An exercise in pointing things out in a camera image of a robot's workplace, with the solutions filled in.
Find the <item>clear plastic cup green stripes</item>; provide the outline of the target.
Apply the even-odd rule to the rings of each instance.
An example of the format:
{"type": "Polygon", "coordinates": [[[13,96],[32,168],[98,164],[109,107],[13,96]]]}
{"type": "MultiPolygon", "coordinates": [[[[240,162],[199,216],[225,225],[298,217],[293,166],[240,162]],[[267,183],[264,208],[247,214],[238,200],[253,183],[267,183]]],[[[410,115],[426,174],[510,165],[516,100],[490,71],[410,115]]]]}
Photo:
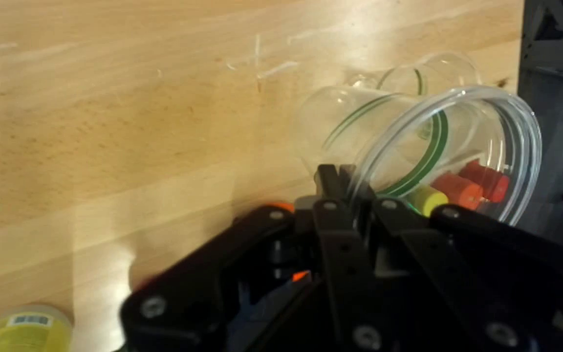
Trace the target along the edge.
{"type": "MultiPolygon", "coordinates": [[[[534,192],[541,169],[541,131],[530,106],[505,90],[472,85],[425,96],[351,86],[324,87],[295,117],[295,145],[311,173],[330,164],[355,166],[377,198],[401,200],[473,160],[510,178],[503,202],[482,197],[474,210],[513,225],[534,192]]],[[[359,185],[342,184],[358,210],[359,185]]]]}
{"type": "Polygon", "coordinates": [[[454,52],[429,54],[415,63],[385,70],[350,71],[345,80],[351,87],[419,96],[481,83],[482,78],[471,58],[454,52]]]}

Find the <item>dark metal rack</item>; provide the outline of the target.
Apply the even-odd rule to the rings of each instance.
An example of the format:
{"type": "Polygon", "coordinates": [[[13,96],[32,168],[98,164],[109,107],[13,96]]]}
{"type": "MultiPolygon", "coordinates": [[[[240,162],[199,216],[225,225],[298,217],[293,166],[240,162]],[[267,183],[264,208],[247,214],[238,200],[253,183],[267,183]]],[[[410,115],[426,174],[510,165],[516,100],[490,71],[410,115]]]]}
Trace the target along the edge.
{"type": "Polygon", "coordinates": [[[519,225],[563,245],[563,0],[525,0],[518,95],[541,130],[538,183],[519,225]]]}

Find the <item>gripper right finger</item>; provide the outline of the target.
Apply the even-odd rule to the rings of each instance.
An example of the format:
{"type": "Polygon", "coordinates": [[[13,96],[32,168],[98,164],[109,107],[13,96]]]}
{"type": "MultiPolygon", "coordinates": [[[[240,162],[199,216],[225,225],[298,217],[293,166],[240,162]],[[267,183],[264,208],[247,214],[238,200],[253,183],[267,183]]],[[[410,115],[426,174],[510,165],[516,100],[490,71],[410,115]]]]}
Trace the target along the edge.
{"type": "Polygon", "coordinates": [[[424,279],[499,348],[563,352],[562,245],[460,206],[440,205],[429,218],[399,200],[389,209],[354,171],[339,174],[360,187],[354,201],[378,274],[424,279]]]}

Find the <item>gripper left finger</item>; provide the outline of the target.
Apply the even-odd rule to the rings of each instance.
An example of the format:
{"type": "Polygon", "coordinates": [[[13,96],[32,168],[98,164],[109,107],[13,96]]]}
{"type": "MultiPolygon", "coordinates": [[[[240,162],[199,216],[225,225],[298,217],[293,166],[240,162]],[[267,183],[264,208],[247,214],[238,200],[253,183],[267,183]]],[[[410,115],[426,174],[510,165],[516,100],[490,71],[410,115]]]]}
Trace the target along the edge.
{"type": "Polygon", "coordinates": [[[264,205],[134,292],[120,352],[382,352],[380,286],[355,229],[348,169],[317,194],[264,205]]]}

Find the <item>red marker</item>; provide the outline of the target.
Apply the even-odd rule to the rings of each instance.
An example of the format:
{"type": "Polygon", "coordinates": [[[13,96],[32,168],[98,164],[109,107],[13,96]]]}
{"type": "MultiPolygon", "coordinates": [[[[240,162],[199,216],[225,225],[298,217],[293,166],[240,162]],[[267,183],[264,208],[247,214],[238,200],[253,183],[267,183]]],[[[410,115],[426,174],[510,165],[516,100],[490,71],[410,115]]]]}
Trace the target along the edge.
{"type": "Polygon", "coordinates": [[[458,175],[482,187],[482,196],[492,203],[503,202],[509,190],[510,178],[501,171],[481,165],[478,160],[468,162],[458,175]]]}

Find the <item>yellow marker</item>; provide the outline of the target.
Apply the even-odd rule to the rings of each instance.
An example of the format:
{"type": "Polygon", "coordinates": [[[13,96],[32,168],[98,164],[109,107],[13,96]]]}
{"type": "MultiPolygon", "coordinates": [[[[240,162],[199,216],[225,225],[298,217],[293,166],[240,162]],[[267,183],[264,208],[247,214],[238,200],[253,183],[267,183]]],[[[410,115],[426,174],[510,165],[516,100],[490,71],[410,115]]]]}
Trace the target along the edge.
{"type": "Polygon", "coordinates": [[[431,216],[433,210],[449,203],[446,194],[428,185],[418,185],[406,195],[411,206],[425,217],[431,216]]]}

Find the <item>orange marker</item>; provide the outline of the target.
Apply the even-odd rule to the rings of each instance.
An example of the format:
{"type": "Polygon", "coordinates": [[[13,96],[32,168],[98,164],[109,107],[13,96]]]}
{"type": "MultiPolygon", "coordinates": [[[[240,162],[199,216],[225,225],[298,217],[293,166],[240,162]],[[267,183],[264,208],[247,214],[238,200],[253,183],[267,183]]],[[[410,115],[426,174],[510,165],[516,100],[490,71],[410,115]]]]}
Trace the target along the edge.
{"type": "Polygon", "coordinates": [[[478,183],[452,172],[438,176],[431,186],[444,193],[449,203],[469,210],[476,210],[482,202],[483,188],[478,183]]]}

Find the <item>yellow-green labelled container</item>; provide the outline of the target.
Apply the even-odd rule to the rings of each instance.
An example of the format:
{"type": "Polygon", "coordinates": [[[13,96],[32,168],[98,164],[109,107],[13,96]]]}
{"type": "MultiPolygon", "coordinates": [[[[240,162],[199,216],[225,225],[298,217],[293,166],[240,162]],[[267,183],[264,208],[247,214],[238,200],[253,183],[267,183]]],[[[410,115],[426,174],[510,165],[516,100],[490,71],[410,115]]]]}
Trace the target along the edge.
{"type": "Polygon", "coordinates": [[[0,352],[71,352],[72,322],[49,305],[22,305],[0,314],[0,352]]]}

